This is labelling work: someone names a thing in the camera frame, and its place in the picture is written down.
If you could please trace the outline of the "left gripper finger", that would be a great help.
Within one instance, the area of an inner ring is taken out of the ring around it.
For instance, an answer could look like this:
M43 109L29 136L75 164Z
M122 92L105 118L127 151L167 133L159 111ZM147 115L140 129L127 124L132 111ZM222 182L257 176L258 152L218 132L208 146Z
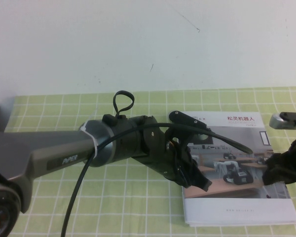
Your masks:
M190 185L198 187L205 192L208 192L208 189L212 185L212 182L199 170L197 161L190 153L188 153L188 163L188 175Z
M175 154L174 166L175 182L184 188L190 187L191 182L186 169L186 162L178 153Z

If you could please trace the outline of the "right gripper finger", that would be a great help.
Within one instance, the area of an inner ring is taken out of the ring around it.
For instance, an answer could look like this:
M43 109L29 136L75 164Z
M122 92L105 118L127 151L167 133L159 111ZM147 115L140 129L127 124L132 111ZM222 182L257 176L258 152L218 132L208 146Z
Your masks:
M287 167L287 152L274 153L266 162L267 169L274 169L276 167L286 168Z
M262 180L264 185L272 185L278 182L286 183L288 178L286 177L286 172L282 168L268 168L262 175Z

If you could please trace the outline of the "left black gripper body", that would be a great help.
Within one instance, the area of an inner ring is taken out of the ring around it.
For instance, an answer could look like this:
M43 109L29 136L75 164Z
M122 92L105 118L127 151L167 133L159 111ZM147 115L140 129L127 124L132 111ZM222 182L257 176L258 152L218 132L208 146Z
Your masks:
M187 169L187 146L173 140L173 134L175 132L182 133L182 130L172 124L163 132L161 128L164 124L158 123L153 116L141 117L139 125L144 126L144 129L140 131L143 155L139 156L139 162L164 178L175 182L174 158L176 153L186 162Z

